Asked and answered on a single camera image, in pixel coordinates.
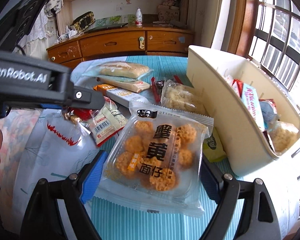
white lace curtain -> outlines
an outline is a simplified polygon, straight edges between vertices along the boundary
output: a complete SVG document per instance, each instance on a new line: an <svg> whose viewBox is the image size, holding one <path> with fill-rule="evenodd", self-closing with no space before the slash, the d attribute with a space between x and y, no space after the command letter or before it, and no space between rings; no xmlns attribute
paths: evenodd
<svg viewBox="0 0 300 240"><path fill-rule="evenodd" d="M27 56L48 60L46 49L58 39L55 17L48 18L44 8L40 11L29 35L19 42Z"/></svg>

wooden dresser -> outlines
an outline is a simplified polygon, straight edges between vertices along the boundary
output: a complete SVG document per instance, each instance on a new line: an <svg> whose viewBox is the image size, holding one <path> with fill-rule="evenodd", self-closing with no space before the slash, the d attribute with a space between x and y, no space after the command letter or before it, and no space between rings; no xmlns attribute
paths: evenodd
<svg viewBox="0 0 300 240"><path fill-rule="evenodd" d="M123 55L187 57L194 33L143 24L84 34L47 49L50 61L75 68L80 62Z"/></svg>

barcode label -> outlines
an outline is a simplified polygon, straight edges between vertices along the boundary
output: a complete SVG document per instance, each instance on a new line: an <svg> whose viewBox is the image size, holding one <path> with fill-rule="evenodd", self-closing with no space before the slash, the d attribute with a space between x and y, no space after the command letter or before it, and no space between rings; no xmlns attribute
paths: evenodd
<svg viewBox="0 0 300 240"><path fill-rule="evenodd" d="M97 126L94 128L94 130L95 130L96 133L98 133L98 132L100 132L103 128L106 128L106 127L109 126L109 125L110 125L110 123L109 123L107 120L105 120L105 121L102 122L101 124L97 125Z"/></svg>

storage bin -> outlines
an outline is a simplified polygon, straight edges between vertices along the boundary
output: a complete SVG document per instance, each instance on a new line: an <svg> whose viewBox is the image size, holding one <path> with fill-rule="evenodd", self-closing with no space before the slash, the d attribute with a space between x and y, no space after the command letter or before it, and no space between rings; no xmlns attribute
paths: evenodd
<svg viewBox="0 0 300 240"><path fill-rule="evenodd" d="M223 77L231 75L251 85L257 90L259 98L273 98L280 120L293 123L299 129L300 138L300 112L269 76L247 59L191 45L186 75L201 93L208 114L214 118L215 127L236 175L244 176L256 171L278 160L280 156L269 147L247 108Z"/></svg>

black cable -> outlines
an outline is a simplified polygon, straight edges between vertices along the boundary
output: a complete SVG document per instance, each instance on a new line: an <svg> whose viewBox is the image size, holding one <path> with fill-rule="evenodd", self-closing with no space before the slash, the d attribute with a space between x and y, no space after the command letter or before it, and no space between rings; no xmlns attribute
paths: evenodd
<svg viewBox="0 0 300 240"><path fill-rule="evenodd" d="M16 45L16 48L18 48L18 49L21 50L21 53L22 53L23 56L26 55L25 51L23 50L23 48L22 48L20 45L17 44L17 45Z"/></svg>

